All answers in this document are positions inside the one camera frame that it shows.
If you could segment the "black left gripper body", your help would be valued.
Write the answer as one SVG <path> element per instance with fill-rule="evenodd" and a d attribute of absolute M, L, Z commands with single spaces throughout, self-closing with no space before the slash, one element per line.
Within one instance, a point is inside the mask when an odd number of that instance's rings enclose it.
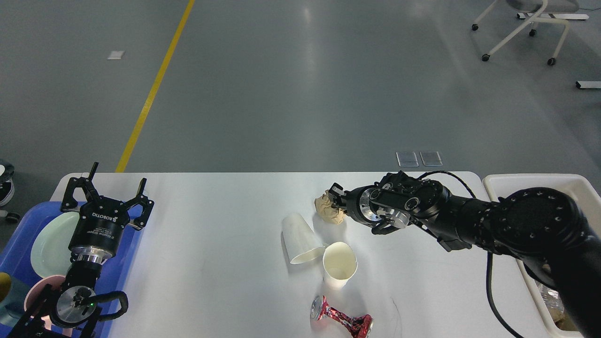
<path fill-rule="evenodd" d="M 110 198 L 84 203 L 69 242 L 73 261 L 107 261 L 116 257 L 130 220 L 125 202 Z"/>

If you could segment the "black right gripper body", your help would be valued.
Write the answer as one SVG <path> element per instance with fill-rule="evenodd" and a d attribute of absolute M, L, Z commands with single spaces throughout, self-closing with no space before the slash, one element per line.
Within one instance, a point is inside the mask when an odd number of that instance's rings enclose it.
<path fill-rule="evenodd" d="M 370 195 L 375 188 L 375 185 L 369 185 L 344 191 L 346 214 L 352 220 L 363 225 L 376 225 L 382 221 L 370 204 Z"/>

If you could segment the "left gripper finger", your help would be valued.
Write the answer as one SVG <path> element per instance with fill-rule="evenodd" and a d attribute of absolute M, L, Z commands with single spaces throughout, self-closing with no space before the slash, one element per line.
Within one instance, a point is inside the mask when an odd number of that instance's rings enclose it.
<path fill-rule="evenodd" d="M 86 203 L 92 203 L 92 205 L 98 205 L 100 203 L 101 197 L 92 182 L 98 166 L 99 163 L 94 162 L 87 177 L 81 176 L 69 178 L 60 206 L 61 212 L 75 212 L 79 210 L 80 207 L 74 197 L 77 188 L 81 188 L 83 191 Z"/>
<path fill-rule="evenodd" d="M 135 230 L 141 230 L 146 227 L 154 206 L 154 201 L 150 200 L 144 194 L 146 182 L 147 179 L 142 178 L 138 186 L 137 195 L 128 201 L 120 202 L 120 225 L 123 228 L 127 225 L 133 227 Z M 141 214 L 132 219 L 129 215 L 129 210 L 135 206 L 141 207 Z"/>

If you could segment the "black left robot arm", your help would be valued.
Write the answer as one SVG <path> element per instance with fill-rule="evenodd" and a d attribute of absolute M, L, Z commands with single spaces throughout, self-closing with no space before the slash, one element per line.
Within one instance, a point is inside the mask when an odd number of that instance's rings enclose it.
<path fill-rule="evenodd" d="M 32 304 L 17 315 L 9 338 L 65 338 L 75 330 L 81 338 L 93 338 L 97 324 L 117 319 L 127 312 L 128 297 L 114 290 L 96 289 L 103 266 L 116 258 L 127 227 L 146 227 L 154 201 L 145 193 L 142 178 L 137 194 L 122 201 L 99 194 L 93 184 L 98 162 L 87 176 L 71 177 L 59 205 L 62 215 L 75 217 L 67 245 L 69 268 L 59 287 L 46 282 Z"/>

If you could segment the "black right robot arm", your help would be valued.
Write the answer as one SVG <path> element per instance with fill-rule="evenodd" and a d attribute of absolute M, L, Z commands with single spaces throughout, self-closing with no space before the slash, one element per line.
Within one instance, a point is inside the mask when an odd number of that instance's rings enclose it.
<path fill-rule="evenodd" d="M 520 260 L 531 278 L 558 291 L 578 331 L 600 336 L 600 238 L 569 195 L 548 187 L 519 190 L 498 201 L 453 195 L 429 173 L 414 178 L 387 173 L 372 185 L 344 190 L 337 183 L 325 192 L 331 208 L 386 235 L 414 224 L 447 252 L 478 246 L 487 251 L 486 295 L 500 324 L 492 297 L 493 256 Z"/>

